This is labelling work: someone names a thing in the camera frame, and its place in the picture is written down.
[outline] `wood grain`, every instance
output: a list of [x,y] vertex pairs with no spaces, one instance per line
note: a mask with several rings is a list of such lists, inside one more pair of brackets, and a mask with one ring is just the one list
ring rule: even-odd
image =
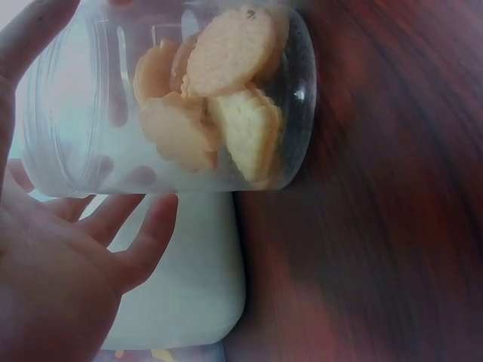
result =
[[228,362],[483,360],[483,2],[303,3],[319,99],[300,175],[235,196]]

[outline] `round cookie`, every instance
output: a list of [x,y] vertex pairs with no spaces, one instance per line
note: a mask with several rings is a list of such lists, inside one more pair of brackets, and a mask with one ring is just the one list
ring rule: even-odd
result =
[[203,100],[184,100],[176,92],[149,99],[139,113],[144,136],[160,156],[189,172],[217,168],[221,136],[204,117]]
[[243,6],[216,17],[189,58],[190,93],[217,96],[247,84],[272,54],[275,36],[272,17],[264,8]]
[[258,84],[270,82],[277,73],[290,34],[290,17],[287,10],[283,7],[272,7],[267,8],[267,11],[270,13],[275,25],[276,40],[275,47],[269,59],[254,76],[254,82]]
[[171,67],[171,90],[173,92],[181,92],[183,85],[183,77],[186,75],[186,68],[188,68],[188,59],[193,49],[195,49],[198,42],[199,32],[186,38],[181,44]]
[[140,106],[149,98],[162,98],[171,91],[171,65],[177,49],[177,44],[163,40],[137,62],[133,90]]

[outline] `finger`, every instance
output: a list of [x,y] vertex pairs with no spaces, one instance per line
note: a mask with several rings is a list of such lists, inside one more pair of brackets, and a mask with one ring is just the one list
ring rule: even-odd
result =
[[55,216],[67,222],[76,222],[84,213],[85,208],[94,199],[94,195],[87,198],[58,198],[43,203]]
[[92,215],[77,222],[77,226],[108,247],[143,199],[144,195],[109,196]]
[[32,181],[30,181],[27,172],[25,172],[25,168],[23,168],[21,160],[17,158],[8,160],[7,169],[10,171],[14,181],[25,192],[31,192],[34,189]]
[[0,32],[0,75],[16,85],[70,21],[79,0],[34,0]]
[[144,283],[155,271],[173,236],[177,208],[176,195],[154,202],[133,244],[116,254],[121,262],[116,283],[123,293]]

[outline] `white container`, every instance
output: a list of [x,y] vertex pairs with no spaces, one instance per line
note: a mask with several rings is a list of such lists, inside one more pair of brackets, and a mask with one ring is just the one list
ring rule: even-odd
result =
[[[113,7],[101,0],[84,0],[72,22],[28,74],[23,161],[35,187],[58,197],[285,187],[297,174],[309,144],[316,71],[312,43],[301,16],[291,8],[278,9],[290,20],[288,41],[280,53],[276,75],[257,85],[282,113],[275,149],[260,166],[265,172],[251,176],[240,172],[240,157],[256,153],[254,147],[246,142],[246,150],[238,152],[237,159],[230,152],[228,136],[212,117],[206,119],[220,134],[220,143],[210,144],[210,161],[203,159],[203,166],[196,164],[195,170],[180,166],[179,147],[169,157],[166,150],[159,151],[160,147],[148,140],[152,132],[140,121],[146,104],[137,102],[133,89],[141,57],[150,48],[159,48],[163,39],[178,45],[205,29],[222,12],[215,2],[133,0],[132,5]],[[171,69],[171,61],[166,63],[163,67]],[[205,104],[215,98],[202,96]],[[166,115],[159,122],[173,123],[173,119]],[[205,131],[204,118],[199,124]],[[163,125],[152,137],[158,139],[170,132],[167,129]],[[169,133],[169,146],[182,144],[181,149],[186,150],[191,143],[183,141],[180,132]],[[198,157],[199,149],[190,157]]]

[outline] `plastic jar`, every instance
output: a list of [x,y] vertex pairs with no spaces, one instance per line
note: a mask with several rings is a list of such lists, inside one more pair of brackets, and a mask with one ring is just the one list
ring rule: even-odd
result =
[[315,111],[302,17],[240,2],[118,3],[129,5],[81,1],[27,73],[20,134],[35,187],[74,198],[285,187]]

